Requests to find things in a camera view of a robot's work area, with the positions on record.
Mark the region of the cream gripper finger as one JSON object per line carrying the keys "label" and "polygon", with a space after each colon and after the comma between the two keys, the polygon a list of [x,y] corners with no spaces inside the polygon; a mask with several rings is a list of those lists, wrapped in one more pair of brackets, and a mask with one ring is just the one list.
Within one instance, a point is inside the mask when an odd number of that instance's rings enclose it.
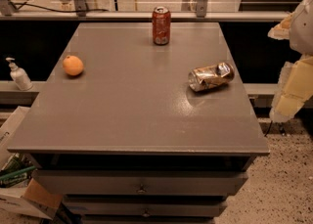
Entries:
{"label": "cream gripper finger", "polygon": [[292,17],[293,13],[290,13],[280,23],[272,27],[267,36],[277,40],[289,40]]}
{"label": "cream gripper finger", "polygon": [[313,56],[302,55],[294,64],[285,62],[269,113],[271,120],[289,121],[312,96]]}

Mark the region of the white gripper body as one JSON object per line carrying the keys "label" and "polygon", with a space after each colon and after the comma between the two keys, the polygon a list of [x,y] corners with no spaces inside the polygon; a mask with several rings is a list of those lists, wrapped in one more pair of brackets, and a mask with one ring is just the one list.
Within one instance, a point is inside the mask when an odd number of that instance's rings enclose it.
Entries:
{"label": "white gripper body", "polygon": [[313,55],[313,0],[302,0],[291,18],[290,46],[304,55]]}

